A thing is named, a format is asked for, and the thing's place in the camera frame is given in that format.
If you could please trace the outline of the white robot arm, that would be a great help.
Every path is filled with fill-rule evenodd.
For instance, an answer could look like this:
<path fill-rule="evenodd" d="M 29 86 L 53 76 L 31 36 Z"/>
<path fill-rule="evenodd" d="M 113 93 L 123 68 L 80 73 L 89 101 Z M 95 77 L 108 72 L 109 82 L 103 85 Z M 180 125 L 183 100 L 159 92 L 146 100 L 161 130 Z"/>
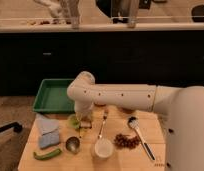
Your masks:
<path fill-rule="evenodd" d="M 95 104 L 165 115 L 165 171 L 204 171 L 204 86 L 97 84 L 83 71 L 68 86 L 67 96 L 80 115 Z"/>

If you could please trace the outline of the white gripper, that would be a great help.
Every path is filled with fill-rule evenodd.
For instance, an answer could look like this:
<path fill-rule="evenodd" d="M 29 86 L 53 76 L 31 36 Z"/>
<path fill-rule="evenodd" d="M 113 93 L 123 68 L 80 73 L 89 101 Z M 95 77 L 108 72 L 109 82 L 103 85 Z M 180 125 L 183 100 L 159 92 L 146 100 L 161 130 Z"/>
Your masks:
<path fill-rule="evenodd" d="M 92 128 L 92 107 L 76 107 L 75 113 L 81 128 Z"/>

